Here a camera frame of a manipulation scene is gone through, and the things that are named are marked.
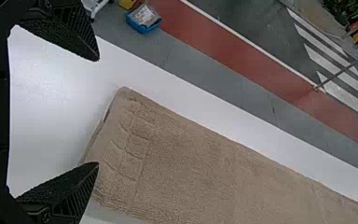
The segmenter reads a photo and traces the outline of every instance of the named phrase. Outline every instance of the red stripe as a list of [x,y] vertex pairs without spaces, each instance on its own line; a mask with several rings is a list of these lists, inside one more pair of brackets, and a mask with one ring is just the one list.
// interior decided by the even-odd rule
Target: red stripe
[[161,29],[358,142],[358,113],[179,0],[149,0]]

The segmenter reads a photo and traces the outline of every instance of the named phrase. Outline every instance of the textured fabric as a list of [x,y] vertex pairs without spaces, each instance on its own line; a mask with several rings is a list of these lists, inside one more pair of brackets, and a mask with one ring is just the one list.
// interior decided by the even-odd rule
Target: textured fabric
[[97,202],[150,223],[358,224],[358,203],[127,88],[86,161]]

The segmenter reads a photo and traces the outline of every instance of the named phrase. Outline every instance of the crosswalk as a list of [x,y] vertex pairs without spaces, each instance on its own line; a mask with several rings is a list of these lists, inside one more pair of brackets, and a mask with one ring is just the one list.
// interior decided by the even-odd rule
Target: crosswalk
[[[298,34],[306,40],[304,48],[310,59],[319,65],[317,75],[321,81],[350,65],[348,54],[339,45],[297,16],[289,8],[287,10],[295,20]],[[338,85],[337,82],[329,82],[324,86],[324,89],[341,103],[358,112],[358,69],[353,67],[350,71],[354,76],[343,73],[338,77],[340,83],[344,86]]]

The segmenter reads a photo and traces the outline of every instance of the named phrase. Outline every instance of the white surface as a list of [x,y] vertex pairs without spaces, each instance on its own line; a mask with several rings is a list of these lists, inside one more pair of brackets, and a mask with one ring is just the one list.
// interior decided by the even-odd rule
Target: white surface
[[13,195],[76,166],[115,90],[127,86],[358,201],[358,169],[101,38],[98,44],[101,60],[91,63],[12,30]]
[[[318,48],[319,50],[323,51],[325,54],[327,54],[330,58],[336,60],[338,63],[340,63],[342,66],[347,67],[350,65],[348,61],[343,59],[341,56],[336,54],[334,51],[332,51],[330,48],[322,44],[321,41],[317,40],[315,37],[313,37],[310,33],[302,29],[301,27],[297,26],[295,24],[295,27],[298,31],[298,33],[303,36],[306,40],[308,40],[313,46]],[[358,76],[358,71],[355,67],[352,67],[350,69],[356,76]]]
[[289,8],[287,8],[287,11],[289,12],[290,16],[295,19],[298,23],[300,23],[301,25],[303,25],[305,28],[307,28],[309,31],[311,31],[312,33],[314,33],[315,35],[319,36],[319,38],[321,38],[324,42],[326,42],[327,44],[329,44],[331,47],[333,47],[334,49],[336,49],[338,52],[340,52],[342,55],[348,57],[348,55],[345,53],[345,51],[342,49],[342,47],[340,47],[339,45],[337,45],[336,43],[334,43],[331,39],[329,39],[327,36],[325,36],[324,34],[322,34],[320,31],[318,31],[317,29],[315,29],[313,26],[311,26],[309,23],[307,23],[306,21],[304,21],[302,18],[300,18],[299,16],[297,16],[297,14],[295,12],[293,12],[292,10],[290,10]]
[[213,21],[214,23],[218,24],[219,26],[221,26],[222,28],[226,29],[227,31],[229,31],[230,33],[232,33],[233,35],[235,35],[237,38],[245,41],[247,44],[249,44],[250,46],[254,47],[255,49],[259,50],[260,52],[262,52],[263,54],[265,54],[266,56],[268,56],[270,59],[272,59],[273,61],[277,62],[278,64],[280,64],[281,66],[285,67],[287,70],[289,70],[290,72],[292,72],[293,74],[303,78],[304,80],[308,81],[312,86],[316,86],[316,84],[310,80],[309,78],[307,78],[306,76],[302,75],[301,73],[297,72],[297,70],[295,70],[294,68],[290,67],[289,65],[287,65],[286,63],[282,62],[281,60],[279,60],[278,58],[276,58],[275,56],[273,56],[272,54],[266,52],[265,50],[263,50],[262,48],[260,48],[259,46],[257,46],[254,42],[250,41],[249,39],[247,39],[246,37],[240,35],[238,32],[236,32],[235,30],[229,28],[228,26],[226,26],[224,23],[222,23],[221,21],[215,19],[214,17],[212,17],[211,15],[209,15],[208,13],[202,11],[200,8],[194,6],[193,4],[187,2],[187,0],[180,0],[182,3],[186,4],[187,6],[193,8],[195,11],[199,12],[199,14],[201,14],[202,16],[206,17],[208,20]]

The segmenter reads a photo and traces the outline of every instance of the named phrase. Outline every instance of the white crosswalk stripe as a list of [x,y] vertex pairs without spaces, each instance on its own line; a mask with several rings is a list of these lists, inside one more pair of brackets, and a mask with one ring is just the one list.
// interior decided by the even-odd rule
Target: white crosswalk stripe
[[[326,47],[323,43],[321,43],[319,40],[317,40],[315,37],[310,35],[307,31],[302,29],[301,27],[297,26],[295,24],[295,27],[298,31],[298,33],[303,36],[306,40],[308,40],[313,46],[321,50],[322,52],[326,53],[330,58],[335,59],[338,63],[340,63],[342,66],[347,67],[350,65],[348,61],[343,59],[341,56],[336,54],[334,51],[332,51],[330,48]],[[358,71],[355,67],[352,67],[350,69],[356,76],[358,76]]]
[[[322,68],[331,73],[331,75],[338,73],[342,68],[350,65],[350,63],[346,59],[344,59],[344,57],[339,55],[342,54],[345,55],[345,57],[348,57],[348,55],[343,51],[340,46],[338,46],[327,36],[315,29],[312,25],[304,21],[302,18],[297,16],[297,14],[291,11],[289,8],[288,11],[290,16],[295,19],[296,22],[302,25],[300,26],[295,22],[295,27],[298,34],[310,43],[310,45],[304,44],[304,47],[309,54],[311,60],[319,64]],[[319,51],[327,55],[327,58],[329,58],[329,60],[334,60],[339,63],[339,67],[327,60],[315,49],[318,49]],[[352,77],[347,73],[343,73],[338,78],[356,91],[358,91],[358,70],[355,67],[352,67],[351,71],[356,75],[356,77]],[[321,81],[326,80],[326,76],[323,75],[320,71],[317,71],[317,75]],[[324,90],[328,92],[331,96],[338,99],[343,104],[358,112],[358,98],[350,92],[344,90],[344,88],[338,86],[338,84],[336,84],[335,82],[328,82],[324,86]]]
[[[313,50],[306,44],[304,44],[304,47],[305,47],[307,53],[309,54],[310,58],[314,62],[316,62],[317,64],[319,64],[321,67],[323,67],[324,69],[326,69],[327,71],[329,71],[332,74],[339,72],[340,69],[338,67],[336,67],[335,65],[333,65],[332,63],[327,61],[318,52],[316,52],[315,50]],[[341,79],[342,81],[347,83],[349,86],[353,87],[354,89],[356,89],[358,91],[358,80],[356,80],[355,78],[349,76],[346,73],[343,73],[341,76],[339,76],[339,79]]]
[[300,23],[301,25],[303,25],[304,27],[306,27],[309,31],[313,32],[315,35],[319,36],[319,38],[321,38],[324,42],[326,42],[327,44],[329,44],[331,47],[333,47],[334,49],[336,49],[338,52],[340,52],[342,55],[344,56],[348,56],[345,51],[336,43],[334,43],[331,39],[329,39],[327,36],[325,36],[324,34],[322,34],[320,31],[318,31],[317,29],[313,28],[313,26],[311,26],[309,23],[307,23],[306,21],[304,21],[302,18],[300,18],[299,16],[297,16],[296,13],[294,13],[292,10],[290,10],[289,8],[287,8],[287,10],[289,11],[290,16],[295,19],[298,23]]
[[[321,81],[326,80],[326,77],[322,75],[320,72],[317,72],[317,74],[321,79]],[[328,82],[324,86],[324,89],[327,92],[329,92],[329,94],[337,98],[340,102],[344,103],[345,105],[349,106],[350,108],[358,112],[358,99],[354,97],[352,94],[342,89],[341,87],[339,87],[336,83]]]

